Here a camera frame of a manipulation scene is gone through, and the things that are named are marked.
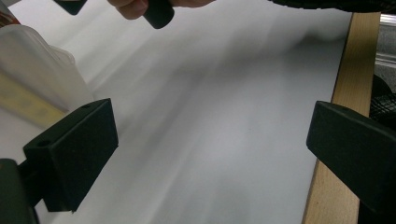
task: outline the human hand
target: human hand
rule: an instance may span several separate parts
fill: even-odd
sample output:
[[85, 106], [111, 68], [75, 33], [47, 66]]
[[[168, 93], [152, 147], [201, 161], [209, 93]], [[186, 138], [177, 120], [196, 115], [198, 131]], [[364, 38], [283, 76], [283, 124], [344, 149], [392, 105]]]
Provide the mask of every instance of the human hand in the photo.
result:
[[[149, 0], [107, 0], [127, 20], [135, 20], [143, 14], [149, 6]], [[173, 7], [203, 7], [214, 0], [169, 0]]]

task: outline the brown object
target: brown object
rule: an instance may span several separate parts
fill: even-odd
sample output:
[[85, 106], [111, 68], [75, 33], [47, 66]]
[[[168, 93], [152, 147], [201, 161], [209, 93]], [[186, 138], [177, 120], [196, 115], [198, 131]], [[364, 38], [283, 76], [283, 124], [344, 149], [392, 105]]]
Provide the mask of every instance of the brown object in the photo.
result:
[[[369, 115], [380, 13], [352, 15], [332, 103]], [[356, 224], [359, 199], [317, 161], [304, 212], [304, 224]]]

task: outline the black handle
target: black handle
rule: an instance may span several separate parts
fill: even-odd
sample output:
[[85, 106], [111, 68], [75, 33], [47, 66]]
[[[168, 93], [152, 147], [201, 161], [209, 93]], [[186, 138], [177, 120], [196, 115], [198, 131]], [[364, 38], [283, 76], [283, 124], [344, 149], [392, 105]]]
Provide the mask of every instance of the black handle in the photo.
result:
[[144, 17], [155, 29], [161, 29], [174, 17], [175, 11], [168, 0], [149, 0]]

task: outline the white table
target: white table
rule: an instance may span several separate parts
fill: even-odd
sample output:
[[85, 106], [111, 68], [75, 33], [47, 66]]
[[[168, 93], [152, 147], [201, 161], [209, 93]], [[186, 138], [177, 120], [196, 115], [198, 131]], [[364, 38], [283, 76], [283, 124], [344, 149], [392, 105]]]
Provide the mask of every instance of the white table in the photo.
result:
[[78, 211], [40, 204], [43, 224], [301, 223], [316, 160], [305, 138], [350, 14], [219, 0], [154, 30], [104, 0], [76, 17], [42, 0], [11, 10], [112, 99], [120, 137]]

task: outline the white container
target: white container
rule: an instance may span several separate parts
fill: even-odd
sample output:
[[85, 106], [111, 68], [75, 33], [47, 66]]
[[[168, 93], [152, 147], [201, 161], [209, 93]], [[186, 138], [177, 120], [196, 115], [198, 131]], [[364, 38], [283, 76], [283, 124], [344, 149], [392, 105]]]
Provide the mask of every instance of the white container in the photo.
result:
[[[30, 27], [0, 29], [1, 152], [17, 147], [13, 150], [20, 158], [24, 144], [91, 101], [70, 53], [49, 46]], [[0, 157], [17, 159], [3, 153]]]

